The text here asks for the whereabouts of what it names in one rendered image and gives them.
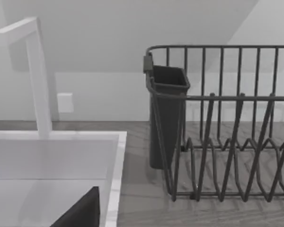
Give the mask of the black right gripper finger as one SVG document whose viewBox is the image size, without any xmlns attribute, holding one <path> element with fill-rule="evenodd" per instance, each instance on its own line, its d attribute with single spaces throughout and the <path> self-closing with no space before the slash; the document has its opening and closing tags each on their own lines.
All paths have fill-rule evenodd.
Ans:
<svg viewBox="0 0 284 227">
<path fill-rule="evenodd" d="M 100 227 L 99 187 L 92 187 L 50 227 Z"/>
</svg>

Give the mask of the white sink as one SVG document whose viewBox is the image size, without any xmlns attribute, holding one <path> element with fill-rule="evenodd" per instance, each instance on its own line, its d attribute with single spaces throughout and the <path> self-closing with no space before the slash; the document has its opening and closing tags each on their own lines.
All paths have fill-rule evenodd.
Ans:
<svg viewBox="0 0 284 227">
<path fill-rule="evenodd" d="M 99 187 L 100 227 L 117 227 L 125 131 L 0 131 L 0 227 L 50 227 Z"/>
</svg>

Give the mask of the dark grey cutlery holder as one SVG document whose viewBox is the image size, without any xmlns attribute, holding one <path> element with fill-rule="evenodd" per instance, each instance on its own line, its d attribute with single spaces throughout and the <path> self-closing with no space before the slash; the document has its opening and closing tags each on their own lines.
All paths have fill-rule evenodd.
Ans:
<svg viewBox="0 0 284 227">
<path fill-rule="evenodd" d="M 190 88 L 189 79 L 183 68 L 160 66 L 153 63 L 152 54 L 148 53 L 143 59 L 143 71 L 152 67 L 151 76 L 154 77 L 155 90 L 159 93 L 180 95 L 187 94 Z M 178 136 L 179 101 L 176 99 L 158 98 L 158 108 L 164 147 L 167 157 L 168 167 L 171 166 L 174 150 Z M 150 167 L 153 169 L 163 169 L 158 130 L 155 120 L 155 112 L 150 101 Z"/>
</svg>

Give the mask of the tall white tap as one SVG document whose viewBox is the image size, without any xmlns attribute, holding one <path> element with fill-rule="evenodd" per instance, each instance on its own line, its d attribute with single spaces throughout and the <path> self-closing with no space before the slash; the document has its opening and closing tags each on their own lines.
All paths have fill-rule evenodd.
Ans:
<svg viewBox="0 0 284 227">
<path fill-rule="evenodd" d="M 0 28 L 0 46 L 10 45 L 21 39 L 25 39 L 27 45 L 37 134 L 40 139 L 46 140 L 52 132 L 52 120 L 44 51 L 37 17 L 27 17 Z"/>
</svg>

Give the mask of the white wall socket plate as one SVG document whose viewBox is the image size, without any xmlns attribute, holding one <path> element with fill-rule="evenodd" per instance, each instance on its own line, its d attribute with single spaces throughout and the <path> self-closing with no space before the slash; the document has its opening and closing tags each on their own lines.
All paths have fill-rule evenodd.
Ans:
<svg viewBox="0 0 284 227">
<path fill-rule="evenodd" d="M 57 104 L 59 113 L 68 114 L 74 112 L 73 93 L 58 93 Z"/>
</svg>

